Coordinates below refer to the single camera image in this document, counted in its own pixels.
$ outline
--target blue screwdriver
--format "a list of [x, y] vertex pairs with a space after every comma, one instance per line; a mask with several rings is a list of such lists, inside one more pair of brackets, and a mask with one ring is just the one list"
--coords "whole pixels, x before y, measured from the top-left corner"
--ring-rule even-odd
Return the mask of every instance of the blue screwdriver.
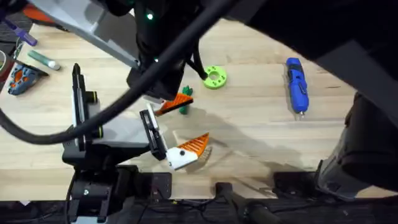
[[304, 112], [308, 110], [310, 100], [308, 99], [303, 67], [298, 58], [288, 58], [286, 66], [292, 108], [296, 113], [304, 117]]

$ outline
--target black stand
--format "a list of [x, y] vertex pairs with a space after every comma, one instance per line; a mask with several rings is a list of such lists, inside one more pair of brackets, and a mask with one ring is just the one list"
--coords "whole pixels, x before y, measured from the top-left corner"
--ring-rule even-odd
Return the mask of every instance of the black stand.
[[123, 208], [129, 197], [136, 200], [170, 198], [170, 173], [140, 173], [136, 166], [119, 166], [112, 170], [75, 171], [69, 202], [68, 217], [97, 217], [98, 223]]

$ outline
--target green marker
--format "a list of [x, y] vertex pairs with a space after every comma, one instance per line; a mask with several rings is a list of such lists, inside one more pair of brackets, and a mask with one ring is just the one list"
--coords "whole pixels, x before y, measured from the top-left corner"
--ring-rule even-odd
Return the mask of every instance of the green marker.
[[42, 63], [43, 65], [47, 66], [48, 68], [58, 70], [61, 68], [61, 66], [54, 60], [49, 59], [48, 57], [37, 53], [34, 50], [31, 50], [30, 52], [27, 53], [31, 58], [35, 59], [36, 61]]

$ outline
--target green gear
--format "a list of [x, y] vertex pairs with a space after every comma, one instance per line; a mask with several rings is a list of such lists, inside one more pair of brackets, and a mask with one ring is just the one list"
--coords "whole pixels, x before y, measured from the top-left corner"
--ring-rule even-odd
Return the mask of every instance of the green gear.
[[[192, 96], [192, 93], [193, 93], [193, 88], [189, 88], [188, 85], [182, 88], [182, 94], [185, 94], [187, 96]], [[180, 112], [180, 114], [188, 114], [188, 105], [180, 107], [178, 111]]]
[[226, 83], [227, 79], [227, 74], [224, 69], [222, 69], [219, 66], [209, 66], [206, 68], [205, 72], [207, 73], [208, 77], [205, 81], [203, 81], [203, 84], [205, 84], [205, 87], [212, 89], [212, 90], [217, 90], [221, 87], [223, 87]]

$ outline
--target wooden tabletop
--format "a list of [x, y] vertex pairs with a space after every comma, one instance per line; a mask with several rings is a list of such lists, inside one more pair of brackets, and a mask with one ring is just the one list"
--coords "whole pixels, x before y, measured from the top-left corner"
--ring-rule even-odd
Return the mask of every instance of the wooden tabletop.
[[[39, 40], [25, 44], [19, 60], [50, 74], [20, 96], [0, 94], [4, 112], [18, 125], [37, 134], [63, 131], [72, 122], [72, 67], [78, 63], [88, 90], [96, 90], [107, 106], [127, 90], [129, 67], [75, 34], [33, 25]], [[27, 56], [35, 49], [56, 60], [53, 71]], [[185, 69], [182, 86], [190, 85], [194, 103], [189, 114], [178, 111], [158, 118], [169, 146], [210, 132], [205, 155], [179, 171], [148, 152], [126, 161], [143, 171], [173, 173], [173, 198], [209, 198], [215, 182], [234, 184], [245, 197], [274, 197], [272, 174], [284, 170], [315, 170], [336, 146], [354, 90], [282, 44], [230, 21], [219, 22], [200, 42], [204, 65], [222, 66], [227, 84], [205, 88], [198, 75]], [[310, 107], [304, 120], [292, 112], [284, 63], [298, 57], [303, 63]], [[140, 100], [124, 116], [139, 117]], [[36, 146], [0, 130], [0, 200], [62, 200], [73, 169], [61, 160], [61, 144]], [[389, 195], [375, 188], [362, 197]]]

